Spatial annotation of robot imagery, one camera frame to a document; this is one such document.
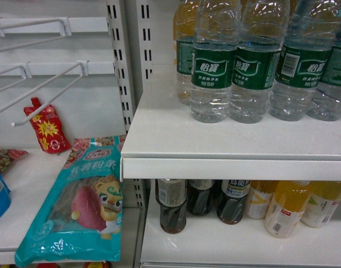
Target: dark tea bottle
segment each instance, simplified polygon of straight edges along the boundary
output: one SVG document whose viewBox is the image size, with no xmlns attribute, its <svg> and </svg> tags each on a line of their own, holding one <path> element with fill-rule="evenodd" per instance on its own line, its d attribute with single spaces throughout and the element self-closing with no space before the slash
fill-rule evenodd
<svg viewBox="0 0 341 268">
<path fill-rule="evenodd" d="M 187 181 L 157 179 L 155 184 L 161 228 L 167 233 L 181 232 L 186 225 Z"/>
<path fill-rule="evenodd" d="M 195 216 L 208 214 L 213 202 L 214 180 L 188 180 L 188 211 Z"/>
<path fill-rule="evenodd" d="M 226 224 L 236 224 L 243 216 L 250 180 L 223 180 L 217 216 Z"/>
</svg>

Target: vermicelli package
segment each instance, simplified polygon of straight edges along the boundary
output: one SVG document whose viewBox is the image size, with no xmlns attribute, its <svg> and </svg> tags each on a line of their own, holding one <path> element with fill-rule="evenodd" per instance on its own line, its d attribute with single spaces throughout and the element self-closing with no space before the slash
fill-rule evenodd
<svg viewBox="0 0 341 268">
<path fill-rule="evenodd" d="M 24 267 L 121 258 L 121 148 L 125 136 L 74 141 L 63 169 L 15 253 Z"/>
</svg>

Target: barcode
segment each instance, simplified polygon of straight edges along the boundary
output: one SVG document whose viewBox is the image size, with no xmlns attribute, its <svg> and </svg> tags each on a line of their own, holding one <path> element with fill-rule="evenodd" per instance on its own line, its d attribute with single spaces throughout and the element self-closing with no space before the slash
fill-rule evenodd
<svg viewBox="0 0 341 268">
<path fill-rule="evenodd" d="M 282 225 L 280 225 L 279 223 L 276 223 L 274 226 L 273 226 L 273 230 L 278 233 L 281 229 Z"/>
<path fill-rule="evenodd" d="M 166 191 L 159 189 L 159 200 L 162 203 L 166 203 Z"/>
<path fill-rule="evenodd" d="M 299 56 L 293 54 L 286 54 L 282 67 L 282 74 L 294 77 L 295 70 L 297 69 L 298 66 L 299 58 L 300 58 Z"/>
</svg>

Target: cartoon character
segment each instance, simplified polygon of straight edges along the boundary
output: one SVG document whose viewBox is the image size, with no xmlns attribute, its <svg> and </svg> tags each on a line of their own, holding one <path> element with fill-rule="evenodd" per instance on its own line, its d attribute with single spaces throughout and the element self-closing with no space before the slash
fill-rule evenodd
<svg viewBox="0 0 341 268">
<path fill-rule="evenodd" d="M 116 234 L 121 230 L 121 218 L 118 218 L 123 203 L 121 185 L 115 176 L 108 175 L 100 178 L 93 185 L 93 188 L 99 196 L 100 215 L 105 220 L 106 225 L 106 228 L 99 233 L 103 239 L 111 239 L 111 233 Z"/>
</svg>

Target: drink bottle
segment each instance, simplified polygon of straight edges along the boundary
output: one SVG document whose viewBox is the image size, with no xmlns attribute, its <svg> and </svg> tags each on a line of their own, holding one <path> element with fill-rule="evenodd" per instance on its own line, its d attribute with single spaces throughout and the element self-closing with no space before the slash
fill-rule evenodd
<svg viewBox="0 0 341 268">
<path fill-rule="evenodd" d="M 240 17 L 240 0 L 199 2 L 190 91 L 191 115 L 197 121 L 216 123 L 228 114 Z"/>
<path fill-rule="evenodd" d="M 309 181 L 278 183 L 265 216 L 265 226 L 277 238 L 288 237 L 299 223 L 310 197 Z"/>
<path fill-rule="evenodd" d="M 277 184 L 277 180 L 252 180 L 244 213 L 253 219 L 264 218 Z"/>
<path fill-rule="evenodd" d="M 226 224 L 236 224 L 243 216 L 249 180 L 223 180 L 217 216 Z"/>
<path fill-rule="evenodd" d="M 322 121 L 336 121 L 341 118 L 341 25 L 307 114 Z"/>
<path fill-rule="evenodd" d="M 247 1 L 239 29 L 230 95 L 229 115 L 235 121 L 257 123 L 267 111 L 289 21 L 289 1 Z"/>
<path fill-rule="evenodd" d="M 270 114 L 305 115 L 341 22 L 341 0 L 299 0 L 291 17 L 270 96 Z"/>
<path fill-rule="evenodd" d="M 195 16 L 199 1 L 179 0 L 174 14 L 173 30 L 176 40 L 176 94 L 189 105 Z"/>
<path fill-rule="evenodd" d="M 156 180 L 155 194 L 160 205 L 160 226 L 167 233 L 179 233 L 185 228 L 186 185 L 186 180 Z"/>
<path fill-rule="evenodd" d="M 187 209 L 195 216 L 204 216 L 212 208 L 214 180 L 188 180 Z"/>
<path fill-rule="evenodd" d="M 341 200 L 341 181 L 312 181 L 311 196 L 301 221 L 311 227 L 324 227 Z"/>
</svg>

